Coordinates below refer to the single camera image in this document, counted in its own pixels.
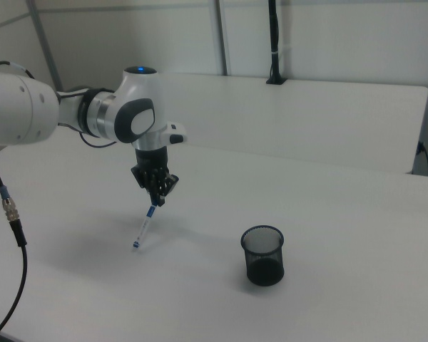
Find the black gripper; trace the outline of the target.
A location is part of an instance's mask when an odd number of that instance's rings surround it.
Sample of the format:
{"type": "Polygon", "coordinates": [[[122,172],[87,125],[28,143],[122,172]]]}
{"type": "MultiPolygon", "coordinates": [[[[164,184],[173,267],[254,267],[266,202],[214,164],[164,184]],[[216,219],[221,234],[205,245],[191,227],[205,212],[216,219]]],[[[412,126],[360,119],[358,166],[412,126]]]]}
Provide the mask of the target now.
{"type": "Polygon", "coordinates": [[[151,204],[162,207],[165,197],[173,191],[179,178],[168,169],[168,149],[135,150],[137,164],[131,168],[138,185],[146,189],[151,204]]]}

